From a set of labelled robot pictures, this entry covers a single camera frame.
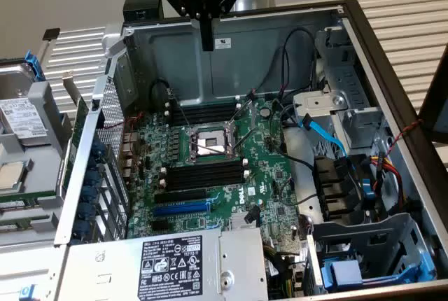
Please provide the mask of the black fan duct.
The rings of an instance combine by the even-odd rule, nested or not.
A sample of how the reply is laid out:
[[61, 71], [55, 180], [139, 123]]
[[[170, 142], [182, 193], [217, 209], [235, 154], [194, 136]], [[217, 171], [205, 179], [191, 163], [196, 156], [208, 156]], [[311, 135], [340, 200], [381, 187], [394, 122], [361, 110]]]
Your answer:
[[356, 211], [361, 196], [356, 185], [350, 161], [346, 157], [314, 158], [314, 183], [324, 221], [343, 225], [356, 224]]

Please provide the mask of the long black expansion slot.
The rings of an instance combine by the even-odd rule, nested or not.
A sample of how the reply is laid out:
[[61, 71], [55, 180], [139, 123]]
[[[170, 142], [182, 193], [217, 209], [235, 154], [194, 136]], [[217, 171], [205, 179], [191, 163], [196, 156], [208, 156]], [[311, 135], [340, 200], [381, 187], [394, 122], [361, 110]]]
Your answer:
[[186, 202], [191, 200], [204, 200], [206, 198], [206, 189], [192, 189], [157, 193], [154, 194], [153, 201], [156, 204], [164, 204], [173, 202]]

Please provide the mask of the silver socket cover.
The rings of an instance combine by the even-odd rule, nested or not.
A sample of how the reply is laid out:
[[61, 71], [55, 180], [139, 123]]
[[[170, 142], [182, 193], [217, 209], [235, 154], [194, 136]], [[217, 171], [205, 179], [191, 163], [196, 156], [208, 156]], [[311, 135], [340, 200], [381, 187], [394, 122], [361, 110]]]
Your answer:
[[233, 160], [237, 157], [237, 124], [234, 120], [224, 123], [223, 126], [225, 135], [225, 156], [228, 160]]

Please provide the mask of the blue disk carrier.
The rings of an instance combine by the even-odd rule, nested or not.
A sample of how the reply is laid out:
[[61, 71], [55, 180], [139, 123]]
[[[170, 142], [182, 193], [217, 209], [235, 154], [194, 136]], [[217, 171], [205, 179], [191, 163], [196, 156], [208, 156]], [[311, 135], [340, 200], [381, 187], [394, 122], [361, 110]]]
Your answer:
[[42, 82], [42, 81], [46, 80], [44, 72], [41, 68], [41, 64], [36, 55], [32, 54], [32, 52], [30, 50], [28, 50], [26, 55], [24, 56], [24, 60], [31, 67], [32, 71], [34, 72], [35, 80], [37, 82]]

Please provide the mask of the grey parts rack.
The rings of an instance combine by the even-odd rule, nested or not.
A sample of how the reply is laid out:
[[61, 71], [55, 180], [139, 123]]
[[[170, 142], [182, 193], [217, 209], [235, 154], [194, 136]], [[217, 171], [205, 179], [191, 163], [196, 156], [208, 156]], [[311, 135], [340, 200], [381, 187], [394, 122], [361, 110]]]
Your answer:
[[47, 130], [48, 143], [23, 146], [15, 134], [7, 134], [0, 123], [0, 166], [24, 162], [19, 190], [0, 192], [0, 202], [36, 198], [39, 206], [0, 212], [0, 224], [29, 222], [32, 229], [0, 233], [0, 249], [51, 242], [59, 223], [63, 202], [57, 196], [61, 160], [69, 141], [70, 120], [60, 113], [48, 81], [35, 82], [28, 93]]

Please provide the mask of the open grey PC case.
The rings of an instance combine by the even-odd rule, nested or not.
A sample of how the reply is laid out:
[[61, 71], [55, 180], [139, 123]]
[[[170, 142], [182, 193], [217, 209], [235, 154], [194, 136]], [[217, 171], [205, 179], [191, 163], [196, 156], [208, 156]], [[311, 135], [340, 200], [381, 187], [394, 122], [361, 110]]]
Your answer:
[[[346, 30], [364, 70], [363, 89], [384, 116], [366, 151], [348, 154], [342, 142], [310, 115], [298, 121], [295, 114], [295, 95], [323, 88], [317, 77], [321, 56], [315, 40], [326, 27]], [[89, 111], [55, 240], [64, 255], [47, 298], [59, 301], [71, 239], [81, 239], [79, 245], [130, 239], [131, 197], [123, 175], [123, 142], [140, 115], [162, 113], [166, 104], [176, 105], [171, 88], [181, 106], [253, 99], [276, 99], [292, 106], [295, 123], [286, 129], [287, 149], [311, 162], [310, 174], [299, 175], [299, 188], [316, 196], [300, 215], [311, 230], [298, 253], [271, 251], [262, 241], [268, 301], [448, 301], [448, 210], [444, 208], [448, 199], [439, 195], [448, 190], [448, 173], [360, 6], [348, 1], [238, 13], [218, 22], [213, 42], [213, 51], [203, 51], [198, 26], [173, 20], [127, 23], [108, 45], [103, 76], [92, 95], [82, 95]], [[76, 210], [95, 139], [106, 145], [105, 156], [95, 159], [94, 170], [101, 174], [101, 183], [95, 186], [96, 216], [89, 220], [89, 236], [78, 238], [72, 229], [79, 220]], [[361, 199], [354, 225], [401, 213], [414, 219], [435, 264], [436, 280], [327, 295], [303, 293], [308, 237], [315, 225], [333, 222], [324, 221], [316, 193], [316, 156], [350, 161]], [[363, 205], [363, 179], [370, 179], [377, 197], [370, 207]]]

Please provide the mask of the CPU socket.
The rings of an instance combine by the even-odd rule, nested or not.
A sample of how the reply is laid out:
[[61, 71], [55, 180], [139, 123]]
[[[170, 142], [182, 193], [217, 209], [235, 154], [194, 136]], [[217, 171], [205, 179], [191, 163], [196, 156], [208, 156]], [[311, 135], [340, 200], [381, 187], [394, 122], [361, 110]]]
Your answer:
[[191, 126], [191, 131], [186, 131], [189, 162], [210, 161], [212, 157], [223, 157], [227, 160], [223, 129], [225, 122], [195, 125]]

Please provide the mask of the blue disk tray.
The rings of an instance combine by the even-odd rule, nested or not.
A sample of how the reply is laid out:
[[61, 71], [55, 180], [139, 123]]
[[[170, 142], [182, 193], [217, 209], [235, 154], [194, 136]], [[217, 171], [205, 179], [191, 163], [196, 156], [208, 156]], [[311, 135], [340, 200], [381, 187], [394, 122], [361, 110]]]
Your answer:
[[384, 274], [364, 277], [357, 260], [330, 260], [321, 268], [323, 287], [329, 293], [354, 291], [368, 288], [397, 286], [429, 282], [437, 279], [431, 255], [418, 251], [415, 259], [406, 262], [408, 255], [400, 248]]

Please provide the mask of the silver disk bay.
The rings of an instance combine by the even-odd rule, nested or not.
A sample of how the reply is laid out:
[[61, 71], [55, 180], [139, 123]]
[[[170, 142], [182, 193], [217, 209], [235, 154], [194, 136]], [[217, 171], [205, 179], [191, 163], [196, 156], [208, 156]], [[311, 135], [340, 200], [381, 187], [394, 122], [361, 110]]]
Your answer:
[[317, 77], [323, 88], [293, 97], [297, 120], [310, 115], [342, 142], [348, 154], [366, 151], [384, 116], [363, 89], [365, 74], [351, 39], [342, 27], [326, 27], [316, 33], [315, 46], [321, 56]]
[[417, 223], [408, 213], [359, 225], [325, 222], [314, 226], [308, 237], [307, 261], [302, 279], [304, 295], [327, 295], [321, 268], [330, 260], [357, 260], [364, 277], [384, 274], [400, 248], [409, 263], [418, 251], [428, 251]]

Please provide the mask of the blue expansion slot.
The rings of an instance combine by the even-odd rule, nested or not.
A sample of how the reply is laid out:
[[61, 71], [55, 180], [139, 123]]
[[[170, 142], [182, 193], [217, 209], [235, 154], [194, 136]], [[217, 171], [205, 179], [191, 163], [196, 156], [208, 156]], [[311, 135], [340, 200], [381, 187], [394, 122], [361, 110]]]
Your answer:
[[157, 206], [153, 209], [154, 216], [172, 216], [177, 214], [192, 214], [197, 212], [210, 212], [211, 203], [204, 201], [181, 202], [166, 206]]

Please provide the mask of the black box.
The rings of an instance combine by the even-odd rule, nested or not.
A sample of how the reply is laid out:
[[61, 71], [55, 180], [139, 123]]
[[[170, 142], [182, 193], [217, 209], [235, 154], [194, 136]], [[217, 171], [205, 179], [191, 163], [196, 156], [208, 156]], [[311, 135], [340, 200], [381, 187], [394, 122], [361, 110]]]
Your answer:
[[122, 14], [125, 22], [162, 19], [162, 0], [125, 0]]

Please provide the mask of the blue plastic latch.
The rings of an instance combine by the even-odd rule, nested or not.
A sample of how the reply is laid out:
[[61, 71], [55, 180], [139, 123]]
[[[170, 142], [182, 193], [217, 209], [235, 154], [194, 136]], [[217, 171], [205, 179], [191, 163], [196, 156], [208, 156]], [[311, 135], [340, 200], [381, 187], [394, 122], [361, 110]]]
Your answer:
[[18, 301], [38, 301], [35, 298], [36, 284], [29, 284], [21, 287]]

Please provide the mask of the silver hard disk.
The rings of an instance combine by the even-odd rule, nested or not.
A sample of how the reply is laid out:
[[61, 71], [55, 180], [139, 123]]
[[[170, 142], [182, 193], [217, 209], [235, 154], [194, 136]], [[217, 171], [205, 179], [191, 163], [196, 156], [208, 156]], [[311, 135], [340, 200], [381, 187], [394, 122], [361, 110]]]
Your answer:
[[0, 61], [0, 123], [5, 133], [15, 134], [23, 146], [48, 143], [45, 125], [29, 99], [36, 76], [22, 59]]

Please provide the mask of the green Dell motherboard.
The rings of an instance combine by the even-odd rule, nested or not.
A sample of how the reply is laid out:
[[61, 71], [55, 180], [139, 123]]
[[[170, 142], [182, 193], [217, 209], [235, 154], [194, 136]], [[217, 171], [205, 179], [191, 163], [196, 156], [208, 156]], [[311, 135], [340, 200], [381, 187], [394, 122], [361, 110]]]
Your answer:
[[[236, 120], [237, 152], [244, 167], [245, 182], [206, 189], [207, 198], [194, 201], [211, 203], [210, 212], [154, 216], [155, 207], [181, 202], [156, 204], [154, 194], [167, 191], [167, 169], [226, 162], [223, 157], [210, 161], [188, 161], [188, 126], [171, 126], [175, 104], [166, 104], [162, 113], [138, 117], [122, 146], [123, 175], [131, 197], [127, 237], [130, 239], [171, 233], [219, 229], [231, 231], [232, 213], [250, 211], [260, 216], [262, 241], [271, 251], [293, 256], [311, 228], [301, 213], [315, 198], [311, 190], [299, 188], [300, 173], [310, 174], [311, 162], [301, 160], [287, 149], [286, 129], [295, 123], [292, 106], [276, 99], [253, 99]], [[264, 119], [260, 110], [267, 107], [271, 116]], [[169, 230], [154, 232], [151, 221], [168, 220]]]

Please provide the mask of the green RAM stick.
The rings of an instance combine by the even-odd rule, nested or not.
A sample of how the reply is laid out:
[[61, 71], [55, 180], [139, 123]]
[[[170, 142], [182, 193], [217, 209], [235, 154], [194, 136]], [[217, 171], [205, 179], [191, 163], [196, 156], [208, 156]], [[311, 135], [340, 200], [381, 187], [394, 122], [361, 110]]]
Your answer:
[[19, 199], [19, 200], [9, 201], [9, 202], [0, 202], [0, 212], [21, 210], [21, 209], [30, 209], [30, 208], [35, 208], [38, 206], [39, 206], [39, 203], [36, 198]]
[[29, 222], [14, 222], [10, 224], [0, 224], [0, 233], [5, 232], [20, 232], [32, 229]]

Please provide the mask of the silver CPU chip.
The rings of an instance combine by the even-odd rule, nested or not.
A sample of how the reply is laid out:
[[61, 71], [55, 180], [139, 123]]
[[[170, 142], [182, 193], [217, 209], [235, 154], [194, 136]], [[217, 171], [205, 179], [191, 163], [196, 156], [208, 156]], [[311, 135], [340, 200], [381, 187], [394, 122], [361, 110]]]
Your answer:
[[24, 162], [9, 162], [0, 166], [0, 192], [19, 190], [24, 174]]

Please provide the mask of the silver finned heat sink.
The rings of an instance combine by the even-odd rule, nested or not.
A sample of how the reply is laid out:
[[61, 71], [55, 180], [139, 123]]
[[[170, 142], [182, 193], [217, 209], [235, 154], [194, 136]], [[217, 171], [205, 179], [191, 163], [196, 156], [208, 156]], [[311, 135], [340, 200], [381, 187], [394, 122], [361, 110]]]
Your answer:
[[260, 227], [260, 216], [253, 215], [250, 211], [232, 213], [230, 216], [230, 229], [242, 230]]

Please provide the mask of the silver power supply unit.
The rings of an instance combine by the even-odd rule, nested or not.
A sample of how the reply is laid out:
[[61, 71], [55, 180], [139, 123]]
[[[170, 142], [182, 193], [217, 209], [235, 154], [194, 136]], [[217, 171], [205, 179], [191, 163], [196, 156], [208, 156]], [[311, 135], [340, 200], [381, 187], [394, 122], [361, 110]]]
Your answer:
[[214, 229], [73, 246], [59, 301], [268, 301], [260, 232]]

